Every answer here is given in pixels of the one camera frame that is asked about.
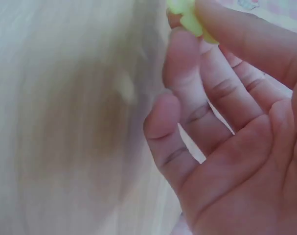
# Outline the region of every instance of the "pink patterned fabric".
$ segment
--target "pink patterned fabric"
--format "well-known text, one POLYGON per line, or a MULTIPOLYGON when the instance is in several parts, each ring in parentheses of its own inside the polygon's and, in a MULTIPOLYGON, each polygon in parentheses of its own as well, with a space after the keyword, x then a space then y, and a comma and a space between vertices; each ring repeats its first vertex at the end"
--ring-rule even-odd
MULTIPOLYGON (((218 0, 221 4, 229 8, 238 9, 239 0, 218 0)), ((276 25, 281 25, 281 23, 286 20, 286 17, 297 21, 297 0, 247 0, 248 2, 258 2, 259 7, 253 9, 251 12, 257 14, 260 17, 262 15, 258 14, 258 11, 262 10, 263 13, 268 12, 272 14, 272 23, 276 25)), ((297 32, 297 23, 295 27, 289 28, 292 31, 297 32)))

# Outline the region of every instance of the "palm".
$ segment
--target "palm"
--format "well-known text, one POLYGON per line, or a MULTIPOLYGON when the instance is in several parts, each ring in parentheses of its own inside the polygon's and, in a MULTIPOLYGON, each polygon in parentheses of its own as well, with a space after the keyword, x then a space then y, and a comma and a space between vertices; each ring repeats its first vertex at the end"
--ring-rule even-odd
POLYGON ((220 177, 200 177, 201 186, 195 189, 198 191, 186 191, 197 193, 199 198, 210 198, 210 202, 200 210, 186 210, 186 214, 197 215, 189 218, 195 223, 195 232, 297 234, 297 156, 293 154, 296 139, 292 137, 295 135, 294 127, 289 124, 280 126, 281 123, 288 123, 288 117, 273 119, 284 113, 291 116, 290 108, 284 106, 289 104, 285 101, 278 103, 271 109, 273 116, 253 121, 216 150, 227 154, 229 146, 235 146, 234 142, 239 144, 249 141, 257 151, 243 148, 242 155, 237 156, 242 160, 236 160, 236 164, 226 163, 221 159, 222 155, 213 153, 201 166, 202 174, 219 172, 220 177), (252 131, 255 135, 245 137, 245 133, 252 131), (285 137, 292 137, 291 141, 286 142, 288 139, 285 137))

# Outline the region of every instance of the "small toy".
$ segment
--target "small toy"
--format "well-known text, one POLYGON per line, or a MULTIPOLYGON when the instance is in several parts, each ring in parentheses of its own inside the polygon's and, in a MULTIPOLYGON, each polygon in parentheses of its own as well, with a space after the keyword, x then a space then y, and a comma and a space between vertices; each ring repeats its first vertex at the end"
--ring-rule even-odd
POLYGON ((238 0, 237 3, 246 10, 253 10, 256 7, 259 7, 258 0, 238 0))
POLYGON ((218 44, 198 21, 195 15, 195 0, 167 0, 169 10, 173 14, 181 14, 180 23, 182 26, 193 33, 196 37, 203 36, 204 40, 211 44, 218 44))

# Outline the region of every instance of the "knuckle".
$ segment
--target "knuckle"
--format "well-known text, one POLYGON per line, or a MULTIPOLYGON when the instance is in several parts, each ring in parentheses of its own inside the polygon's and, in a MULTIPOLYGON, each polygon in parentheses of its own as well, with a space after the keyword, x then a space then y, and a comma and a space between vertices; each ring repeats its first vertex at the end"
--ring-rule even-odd
POLYGON ((213 102, 218 102, 219 100, 234 93, 237 88, 238 86, 235 84, 233 79, 227 78, 211 89, 210 98, 213 102))
POLYGON ((249 82, 245 88, 246 90, 250 93, 253 89, 259 87, 260 85, 263 85, 267 80, 264 78, 257 78, 254 79, 253 81, 249 82))
POLYGON ((203 105, 199 106, 196 110, 194 110, 187 118, 185 124, 191 124, 198 120, 201 120, 204 116, 209 113, 212 113, 212 109, 208 102, 204 103, 203 105))
POLYGON ((183 153, 189 152, 186 146, 176 149, 174 152, 170 153, 157 167, 160 170, 165 169, 174 162, 177 158, 181 157, 183 153))

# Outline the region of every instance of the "fingernail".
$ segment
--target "fingernail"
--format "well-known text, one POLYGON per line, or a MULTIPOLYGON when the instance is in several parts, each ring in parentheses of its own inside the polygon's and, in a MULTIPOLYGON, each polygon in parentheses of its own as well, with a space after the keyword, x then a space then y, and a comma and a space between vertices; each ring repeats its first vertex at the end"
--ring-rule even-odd
POLYGON ((173 28, 171 30, 171 32, 169 33, 169 39, 173 36, 174 33, 179 32, 179 31, 186 31, 185 28, 183 28, 182 26, 173 28))

